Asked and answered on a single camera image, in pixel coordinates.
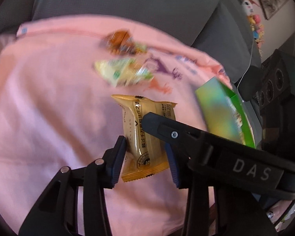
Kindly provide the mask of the green holographic cardboard box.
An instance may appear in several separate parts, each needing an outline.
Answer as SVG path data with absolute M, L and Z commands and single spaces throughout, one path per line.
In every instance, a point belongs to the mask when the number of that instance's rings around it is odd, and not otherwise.
M 209 133 L 256 148 L 249 120 L 234 91 L 212 78 L 195 95 Z

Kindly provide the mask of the black round cushion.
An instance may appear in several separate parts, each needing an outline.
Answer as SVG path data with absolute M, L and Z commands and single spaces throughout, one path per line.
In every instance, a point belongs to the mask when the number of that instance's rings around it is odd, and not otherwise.
M 263 70 L 251 65 L 237 85 L 238 92 L 244 101 L 250 101 L 262 87 Z

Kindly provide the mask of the orange brown snack packet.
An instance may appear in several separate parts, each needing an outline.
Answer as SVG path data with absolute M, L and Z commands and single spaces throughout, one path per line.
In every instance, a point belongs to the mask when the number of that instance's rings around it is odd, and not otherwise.
M 135 44 L 127 30 L 115 31 L 104 38 L 108 50 L 115 55 L 134 54 Z

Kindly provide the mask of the grey sofa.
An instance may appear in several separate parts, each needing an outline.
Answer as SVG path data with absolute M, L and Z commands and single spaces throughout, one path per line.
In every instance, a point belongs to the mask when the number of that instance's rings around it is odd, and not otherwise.
M 242 0 L 3 0 L 0 34 L 21 23 L 76 14 L 104 14 L 151 25 L 220 62 L 235 84 L 261 58 Z

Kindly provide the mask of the pale green biscuit snack bag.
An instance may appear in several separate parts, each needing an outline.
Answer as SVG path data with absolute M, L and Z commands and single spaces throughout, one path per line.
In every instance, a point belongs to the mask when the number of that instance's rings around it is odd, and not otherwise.
M 100 60 L 94 68 L 113 87 L 133 86 L 154 78 L 147 66 L 133 58 Z

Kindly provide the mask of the tan golden snack packet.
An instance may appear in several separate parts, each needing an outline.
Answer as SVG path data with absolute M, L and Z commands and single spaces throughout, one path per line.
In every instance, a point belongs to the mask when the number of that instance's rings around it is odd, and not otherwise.
M 124 182 L 139 180 L 169 168 L 165 143 L 143 131 L 142 120 L 147 113 L 175 119 L 176 103 L 153 101 L 143 96 L 113 95 L 122 107 L 123 129 L 127 151 L 121 178 Z

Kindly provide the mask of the plush toys pile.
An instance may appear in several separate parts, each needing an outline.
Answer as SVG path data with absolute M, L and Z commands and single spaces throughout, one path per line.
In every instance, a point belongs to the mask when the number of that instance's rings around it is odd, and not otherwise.
M 254 40 L 259 50 L 264 43 L 264 26 L 261 23 L 261 17 L 254 12 L 255 7 L 260 7 L 254 0 L 242 0 L 242 6 L 246 13 Z

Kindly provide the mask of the pink printed blanket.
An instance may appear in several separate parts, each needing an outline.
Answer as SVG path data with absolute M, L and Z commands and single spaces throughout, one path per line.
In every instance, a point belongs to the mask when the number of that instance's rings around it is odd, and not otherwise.
M 154 79 L 110 86 L 94 69 L 112 54 L 104 37 L 128 30 L 148 46 Z M 63 166 L 80 168 L 123 133 L 114 94 L 176 103 L 177 120 L 205 129 L 197 88 L 213 77 L 230 86 L 223 66 L 156 28 L 108 16 L 24 23 L 0 53 L 0 214 L 18 231 Z

